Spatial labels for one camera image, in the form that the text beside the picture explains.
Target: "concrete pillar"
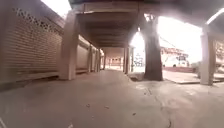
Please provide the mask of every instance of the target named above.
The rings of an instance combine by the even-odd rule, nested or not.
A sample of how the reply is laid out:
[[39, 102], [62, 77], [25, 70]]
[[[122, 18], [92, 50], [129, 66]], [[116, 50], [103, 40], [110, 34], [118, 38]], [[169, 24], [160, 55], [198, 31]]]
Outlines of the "concrete pillar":
[[98, 50], [95, 51], [95, 65], [94, 65], [94, 72], [98, 71]]
[[76, 60], [78, 47], [78, 17], [72, 10], [68, 13], [61, 44], [59, 78], [72, 80], [76, 76]]
[[124, 48], [124, 57], [123, 57], [123, 72], [125, 73], [126, 71], [126, 52], [125, 52], [125, 48]]
[[111, 60], [111, 59], [109, 58], [109, 59], [108, 59], [108, 61], [109, 61], [109, 68], [110, 68], [110, 60]]
[[93, 59], [93, 50], [92, 45], [89, 46], [89, 55], [88, 55], [88, 72], [90, 73], [92, 71], [92, 59]]
[[156, 32], [158, 18], [151, 17], [142, 22], [142, 36], [145, 40], [145, 79], [162, 81], [162, 62], [158, 35]]
[[125, 74], [129, 73], [130, 69], [130, 50], [125, 48]]
[[101, 70], [101, 52], [98, 51], [98, 72]]
[[103, 70], [106, 69], [106, 60], [107, 60], [107, 54], [104, 52], [104, 58], [103, 58]]
[[119, 60], [120, 60], [120, 69], [121, 69], [121, 67], [122, 67], [121, 62], [123, 61], [122, 57]]
[[7, 61], [5, 54], [7, 48], [5, 47], [4, 39], [7, 37], [7, 30], [11, 27], [11, 22], [14, 21], [15, 17], [12, 16], [12, 8], [14, 5], [18, 4], [18, 1], [10, 1], [10, 0], [0, 0], [0, 17], [2, 18], [0, 22], [0, 84], [2, 81], [11, 80], [11, 75], [9, 69], [6, 68]]
[[213, 75], [215, 71], [215, 44], [211, 36], [208, 36], [206, 32], [201, 36], [202, 43], [202, 61], [200, 64], [200, 77], [201, 84], [212, 85]]
[[131, 48], [131, 72], [134, 71], [134, 48]]

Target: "concrete ceiling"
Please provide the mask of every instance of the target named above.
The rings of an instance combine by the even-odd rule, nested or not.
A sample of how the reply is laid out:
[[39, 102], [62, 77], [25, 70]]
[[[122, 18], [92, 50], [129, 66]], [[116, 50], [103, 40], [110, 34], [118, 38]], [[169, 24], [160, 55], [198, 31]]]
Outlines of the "concrete ceiling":
[[137, 14], [126, 12], [80, 14], [79, 20], [99, 47], [125, 47]]
[[[82, 3], [117, 2], [120, 0], [69, 0], [72, 7]], [[224, 0], [122, 0], [142, 2], [158, 6], [171, 5], [190, 17], [200, 19], [205, 23], [220, 8], [224, 7]], [[137, 22], [138, 14], [130, 12], [95, 12], [80, 14], [80, 23], [92, 41], [99, 47], [125, 47], [130, 41], [133, 25]], [[224, 33], [224, 16], [219, 17], [210, 26]]]

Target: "wall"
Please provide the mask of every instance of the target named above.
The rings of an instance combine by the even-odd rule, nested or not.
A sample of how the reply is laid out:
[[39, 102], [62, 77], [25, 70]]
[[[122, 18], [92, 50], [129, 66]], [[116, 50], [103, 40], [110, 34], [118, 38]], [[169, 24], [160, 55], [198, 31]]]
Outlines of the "wall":
[[96, 66], [96, 51], [94, 50], [93, 51], [93, 54], [92, 54], [92, 71], [95, 70], [95, 66]]
[[[58, 75], [64, 19], [40, 0], [1, 2], [0, 84]], [[78, 70], [87, 70], [89, 46], [80, 38]]]
[[116, 57], [116, 58], [107, 58], [106, 65], [110, 66], [123, 66], [123, 57]]
[[102, 49], [108, 58], [124, 57], [124, 48], [103, 47]]

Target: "ceiling beam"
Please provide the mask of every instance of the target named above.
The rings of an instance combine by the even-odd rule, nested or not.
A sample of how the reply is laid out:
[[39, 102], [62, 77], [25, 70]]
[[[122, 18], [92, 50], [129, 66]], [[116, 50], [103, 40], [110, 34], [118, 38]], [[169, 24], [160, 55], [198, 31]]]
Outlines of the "ceiling beam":
[[113, 41], [107, 41], [107, 42], [100, 41], [100, 42], [98, 42], [98, 44], [124, 44], [124, 43], [123, 42], [119, 42], [119, 41], [116, 41], [116, 42], [113, 42]]
[[125, 43], [125, 42], [98, 42], [99, 45], [128, 45], [129, 43]]
[[122, 44], [122, 43], [124, 43], [125, 41], [123, 41], [123, 40], [98, 40], [97, 41], [97, 43], [98, 44], [102, 44], [102, 43], [120, 43], [120, 44]]
[[85, 2], [81, 4], [72, 4], [73, 11], [80, 14], [94, 12], [134, 12], [151, 13], [158, 16], [171, 16], [173, 18], [189, 22], [198, 26], [204, 25], [204, 19], [199, 19], [194, 13], [183, 11], [178, 4], [158, 4], [131, 1], [113, 1], [113, 2]]
[[108, 44], [108, 45], [99, 45], [99, 47], [125, 47], [125, 45]]
[[124, 29], [128, 30], [133, 22], [85, 22], [85, 26], [89, 29]]
[[80, 35], [83, 36], [90, 44], [97, 47], [98, 44], [95, 42], [94, 38], [86, 31], [86, 27], [79, 21], [79, 17], [78, 24]]
[[91, 33], [94, 37], [107, 37], [107, 36], [113, 36], [113, 37], [120, 37], [120, 36], [126, 36], [128, 33]]
[[127, 29], [122, 29], [122, 28], [111, 28], [111, 29], [107, 29], [107, 28], [94, 28], [94, 29], [89, 29], [87, 30], [90, 33], [93, 34], [127, 34], [128, 30]]
[[117, 22], [117, 21], [132, 21], [135, 18], [137, 13], [128, 13], [128, 12], [101, 12], [101, 13], [89, 13], [83, 14], [80, 16], [82, 21], [88, 22]]
[[106, 36], [101, 36], [101, 35], [99, 35], [99, 36], [94, 36], [94, 38], [95, 39], [114, 39], [114, 40], [116, 40], [116, 39], [125, 39], [127, 36], [124, 36], [124, 35], [118, 35], [118, 36], [114, 36], [114, 35], [106, 35]]

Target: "pavement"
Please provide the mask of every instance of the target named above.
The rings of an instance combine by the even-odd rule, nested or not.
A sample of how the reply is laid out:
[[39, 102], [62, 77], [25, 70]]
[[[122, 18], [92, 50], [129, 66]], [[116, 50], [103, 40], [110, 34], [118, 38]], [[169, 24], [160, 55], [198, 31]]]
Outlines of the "pavement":
[[0, 93], [0, 128], [223, 128], [224, 83], [132, 82], [119, 71]]
[[[200, 79], [195, 73], [172, 72], [163, 70], [163, 78], [178, 84], [199, 84]], [[213, 82], [224, 81], [224, 74], [214, 74]]]

